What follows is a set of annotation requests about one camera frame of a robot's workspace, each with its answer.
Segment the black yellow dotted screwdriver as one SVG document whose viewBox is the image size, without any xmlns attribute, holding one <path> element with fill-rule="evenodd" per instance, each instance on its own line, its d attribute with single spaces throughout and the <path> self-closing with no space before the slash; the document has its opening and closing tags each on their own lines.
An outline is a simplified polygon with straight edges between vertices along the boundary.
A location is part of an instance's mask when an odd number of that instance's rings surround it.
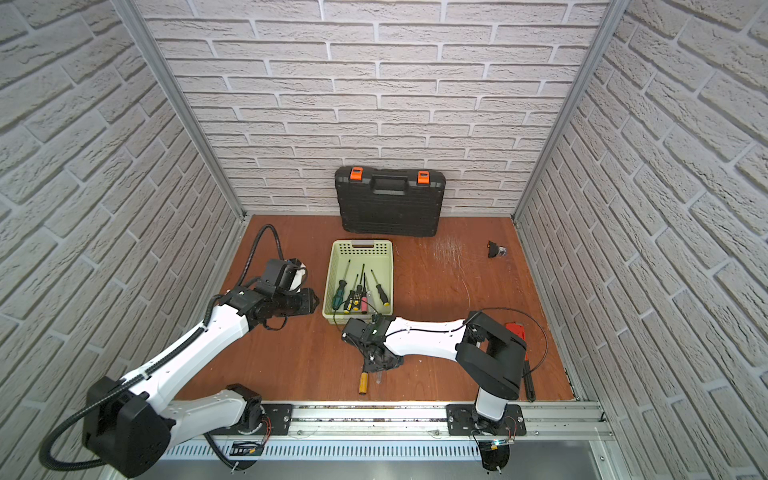
<svg viewBox="0 0 768 480">
<path fill-rule="evenodd" d="M 352 300 L 353 311 L 361 310 L 362 297 L 364 296 L 364 274 L 365 274 L 365 264 L 362 264 L 361 272 L 357 280 L 357 284 L 354 290 L 354 295 Z"/>
</svg>

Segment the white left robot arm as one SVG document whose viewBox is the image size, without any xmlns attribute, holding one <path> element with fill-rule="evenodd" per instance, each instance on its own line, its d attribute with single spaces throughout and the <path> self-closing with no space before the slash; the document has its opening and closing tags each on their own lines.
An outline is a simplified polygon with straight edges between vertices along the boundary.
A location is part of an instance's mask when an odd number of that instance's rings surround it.
<svg viewBox="0 0 768 480">
<path fill-rule="evenodd" d="M 203 321 L 170 347 L 119 380 L 105 377 L 87 394 L 94 410 L 83 419 L 82 443 L 128 478 L 153 466 L 170 447 L 220 428 L 250 434 L 270 426 L 261 397 L 231 384 L 180 401 L 178 392 L 230 344 L 273 317 L 309 315 L 319 304 L 304 286 L 297 259 L 271 260 L 263 275 L 217 295 Z"/>
</svg>

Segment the orange handled black screwdriver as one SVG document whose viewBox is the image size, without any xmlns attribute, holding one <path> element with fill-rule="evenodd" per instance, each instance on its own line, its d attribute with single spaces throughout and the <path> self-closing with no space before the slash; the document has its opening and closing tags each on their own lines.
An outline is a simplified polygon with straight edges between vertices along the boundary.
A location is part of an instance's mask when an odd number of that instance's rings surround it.
<svg viewBox="0 0 768 480">
<path fill-rule="evenodd" d="M 368 389 L 369 389 L 369 374 L 367 372 L 362 372 L 360 375 L 358 392 L 360 395 L 366 395 L 368 393 Z"/>
</svg>

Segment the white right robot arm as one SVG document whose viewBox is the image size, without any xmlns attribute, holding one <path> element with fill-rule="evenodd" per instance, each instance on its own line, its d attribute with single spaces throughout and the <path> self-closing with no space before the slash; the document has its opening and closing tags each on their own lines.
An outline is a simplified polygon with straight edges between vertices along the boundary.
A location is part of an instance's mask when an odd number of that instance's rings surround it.
<svg viewBox="0 0 768 480">
<path fill-rule="evenodd" d="M 487 421 L 500 422 L 507 403 L 519 398 L 527 344 L 482 311 L 443 323 L 380 314 L 368 322 L 353 318 L 342 340 L 362 354 L 365 373 L 396 369 L 407 356 L 457 363 L 478 385 L 474 411 Z"/>
</svg>

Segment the black yellow small screwdriver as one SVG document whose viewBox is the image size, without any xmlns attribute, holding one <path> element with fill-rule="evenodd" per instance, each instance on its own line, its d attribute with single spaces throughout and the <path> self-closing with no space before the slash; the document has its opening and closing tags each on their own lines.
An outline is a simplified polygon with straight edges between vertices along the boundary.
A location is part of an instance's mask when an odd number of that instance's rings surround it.
<svg viewBox="0 0 768 480">
<path fill-rule="evenodd" d="M 354 299 L 355 299 L 355 295 L 356 295 L 357 280 L 358 280 L 358 276 L 355 277 L 355 280 L 354 280 L 352 286 L 350 287 L 349 294 L 348 294 L 348 296 L 347 296 L 347 298 L 346 298 L 346 300 L 344 302 L 344 312 L 345 313 L 350 313 L 353 310 Z"/>
</svg>

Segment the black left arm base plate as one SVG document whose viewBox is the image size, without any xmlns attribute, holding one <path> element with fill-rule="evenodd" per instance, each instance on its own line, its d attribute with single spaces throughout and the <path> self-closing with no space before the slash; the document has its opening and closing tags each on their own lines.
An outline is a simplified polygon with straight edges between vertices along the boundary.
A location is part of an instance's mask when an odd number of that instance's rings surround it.
<svg viewBox="0 0 768 480">
<path fill-rule="evenodd" d="M 289 433 L 293 405 L 290 403 L 262 403 L 263 416 L 268 419 L 272 436 L 287 436 Z"/>
</svg>

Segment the green black screwdriver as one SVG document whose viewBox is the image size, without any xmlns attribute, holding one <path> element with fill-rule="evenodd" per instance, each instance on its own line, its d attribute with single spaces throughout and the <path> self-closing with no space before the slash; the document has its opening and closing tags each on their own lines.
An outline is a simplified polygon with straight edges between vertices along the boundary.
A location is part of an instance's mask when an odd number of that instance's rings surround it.
<svg viewBox="0 0 768 480">
<path fill-rule="evenodd" d="M 344 301 L 344 291 L 347 285 L 346 277 L 349 270 L 349 267 L 351 265 L 351 261 L 348 261 L 347 266 L 344 270 L 344 273 L 341 275 L 341 278 L 338 281 L 338 286 L 335 291 L 335 294 L 332 298 L 331 307 L 334 311 L 337 311 L 343 304 Z"/>
</svg>

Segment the pink handled screwdriver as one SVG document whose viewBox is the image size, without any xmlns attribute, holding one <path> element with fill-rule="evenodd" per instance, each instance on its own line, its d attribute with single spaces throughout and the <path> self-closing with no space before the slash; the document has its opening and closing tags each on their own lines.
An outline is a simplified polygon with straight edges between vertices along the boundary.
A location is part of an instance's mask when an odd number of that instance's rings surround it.
<svg viewBox="0 0 768 480">
<path fill-rule="evenodd" d="M 361 312 L 367 314 L 369 310 L 368 304 L 368 288 L 367 288 L 367 276 L 363 274 L 362 280 L 362 294 L 361 294 Z"/>
</svg>

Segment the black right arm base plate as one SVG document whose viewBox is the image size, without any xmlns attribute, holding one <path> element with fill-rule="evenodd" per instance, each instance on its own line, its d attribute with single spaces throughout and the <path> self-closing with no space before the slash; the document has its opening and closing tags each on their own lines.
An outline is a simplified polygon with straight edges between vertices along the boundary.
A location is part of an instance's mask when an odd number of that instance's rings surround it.
<svg viewBox="0 0 768 480">
<path fill-rule="evenodd" d="M 522 437 L 527 434 L 522 409 L 508 403 L 500 420 L 491 420 L 480 415 L 472 404 L 448 404 L 446 406 L 448 432 L 450 436 L 479 437 Z"/>
</svg>

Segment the black yellow grip screwdriver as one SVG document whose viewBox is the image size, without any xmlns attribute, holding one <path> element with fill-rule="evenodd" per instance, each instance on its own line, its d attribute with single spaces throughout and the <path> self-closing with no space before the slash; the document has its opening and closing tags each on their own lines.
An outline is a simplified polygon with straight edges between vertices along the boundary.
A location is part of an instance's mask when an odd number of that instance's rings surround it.
<svg viewBox="0 0 768 480">
<path fill-rule="evenodd" d="M 376 290 L 378 292 L 378 295 L 379 295 L 379 298 L 380 298 L 380 301 L 381 301 L 382 305 L 384 307 L 389 306 L 391 304 L 391 302 L 390 302 L 389 296 L 387 295 L 384 287 L 382 286 L 381 282 L 378 280 L 375 272 L 373 270 L 370 270 L 370 272 L 371 272 L 371 276 L 372 276 L 372 278 L 374 280 L 374 283 L 375 283 L 375 286 L 376 286 Z"/>
</svg>

